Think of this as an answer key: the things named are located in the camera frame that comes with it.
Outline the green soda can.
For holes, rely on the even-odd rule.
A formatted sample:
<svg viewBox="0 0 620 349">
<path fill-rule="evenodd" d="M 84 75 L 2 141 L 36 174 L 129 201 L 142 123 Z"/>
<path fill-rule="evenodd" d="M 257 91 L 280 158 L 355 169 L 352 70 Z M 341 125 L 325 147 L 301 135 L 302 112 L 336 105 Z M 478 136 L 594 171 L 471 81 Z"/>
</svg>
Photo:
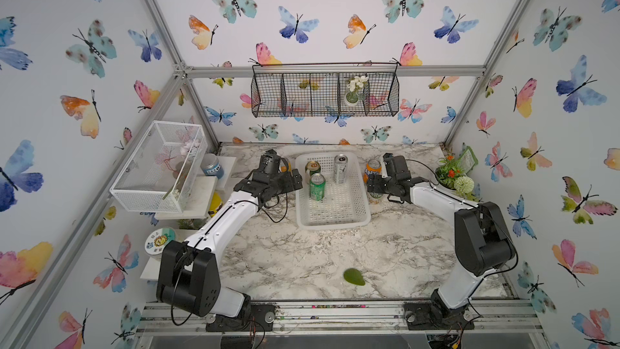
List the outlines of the green soda can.
<svg viewBox="0 0 620 349">
<path fill-rule="evenodd" d="M 309 181 L 309 196 L 311 200 L 322 201 L 326 193 L 326 178 L 321 173 L 311 175 Z"/>
</svg>

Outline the white plastic perforated basket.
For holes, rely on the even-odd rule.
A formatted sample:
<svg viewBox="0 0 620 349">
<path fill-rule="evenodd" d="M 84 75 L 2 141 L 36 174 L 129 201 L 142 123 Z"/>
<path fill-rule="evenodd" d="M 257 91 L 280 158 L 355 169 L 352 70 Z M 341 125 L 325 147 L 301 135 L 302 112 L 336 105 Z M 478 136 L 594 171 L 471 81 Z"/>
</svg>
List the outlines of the white plastic perforated basket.
<svg viewBox="0 0 620 349">
<path fill-rule="evenodd" d="M 343 153 L 348 158 L 346 181 L 334 182 L 334 158 Z M 310 178 L 305 165 L 317 161 L 325 177 L 325 198 L 314 201 L 309 196 Z M 351 152 L 306 153 L 298 156 L 295 166 L 303 173 L 303 188 L 295 193 L 296 222 L 306 230 L 337 230 L 366 226 L 371 221 L 367 187 L 358 157 Z"/>
</svg>

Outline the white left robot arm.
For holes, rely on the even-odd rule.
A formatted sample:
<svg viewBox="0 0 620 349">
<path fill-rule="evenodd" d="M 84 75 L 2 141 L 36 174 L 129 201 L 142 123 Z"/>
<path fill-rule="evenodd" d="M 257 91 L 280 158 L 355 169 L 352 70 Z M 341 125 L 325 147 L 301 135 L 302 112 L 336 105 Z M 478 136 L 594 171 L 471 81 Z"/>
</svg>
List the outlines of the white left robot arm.
<svg viewBox="0 0 620 349">
<path fill-rule="evenodd" d="M 281 195 L 298 191 L 303 179 L 286 158 L 266 151 L 258 167 L 237 183 L 229 199 L 214 218 L 183 242 L 170 242 L 161 255 L 157 299 L 176 310 L 205 317 L 247 321 L 250 297 L 221 283 L 219 263 L 224 250 L 248 220 Z"/>
</svg>

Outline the orange Fanta can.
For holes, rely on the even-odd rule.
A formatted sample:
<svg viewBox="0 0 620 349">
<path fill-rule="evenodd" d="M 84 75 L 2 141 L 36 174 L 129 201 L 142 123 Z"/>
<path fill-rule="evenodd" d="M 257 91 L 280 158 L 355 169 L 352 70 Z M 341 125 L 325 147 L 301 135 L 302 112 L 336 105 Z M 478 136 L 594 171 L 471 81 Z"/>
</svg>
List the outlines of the orange Fanta can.
<svg viewBox="0 0 620 349">
<path fill-rule="evenodd" d="M 368 180 L 373 175 L 382 175 L 382 163 L 378 159 L 371 159 L 367 162 L 363 174 L 365 184 L 368 183 Z"/>
</svg>

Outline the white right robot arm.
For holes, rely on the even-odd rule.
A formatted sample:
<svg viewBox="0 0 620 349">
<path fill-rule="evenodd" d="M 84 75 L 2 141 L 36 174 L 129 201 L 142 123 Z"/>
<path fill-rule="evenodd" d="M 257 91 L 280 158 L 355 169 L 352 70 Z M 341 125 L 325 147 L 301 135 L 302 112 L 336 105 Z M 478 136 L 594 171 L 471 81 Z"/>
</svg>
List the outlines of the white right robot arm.
<svg viewBox="0 0 620 349">
<path fill-rule="evenodd" d="M 401 155 L 385 153 L 383 162 L 384 171 L 368 177 L 368 192 L 424 208 L 452 224 L 457 263 L 447 281 L 432 293 L 429 314 L 436 323 L 462 317 L 485 279 L 507 272 L 503 266 L 510 261 L 518 263 L 501 209 L 492 202 L 458 198 L 428 179 L 413 177 Z"/>
</svg>

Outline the silver drink can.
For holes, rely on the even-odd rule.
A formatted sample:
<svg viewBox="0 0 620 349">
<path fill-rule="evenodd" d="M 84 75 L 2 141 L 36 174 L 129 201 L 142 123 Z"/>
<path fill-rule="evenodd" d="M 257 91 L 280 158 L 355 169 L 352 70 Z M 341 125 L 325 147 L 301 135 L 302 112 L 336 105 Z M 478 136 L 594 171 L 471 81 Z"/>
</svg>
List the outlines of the silver drink can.
<svg viewBox="0 0 620 349">
<path fill-rule="evenodd" d="M 334 158 L 334 182 L 343 184 L 346 181 L 348 158 L 343 153 Z"/>
</svg>

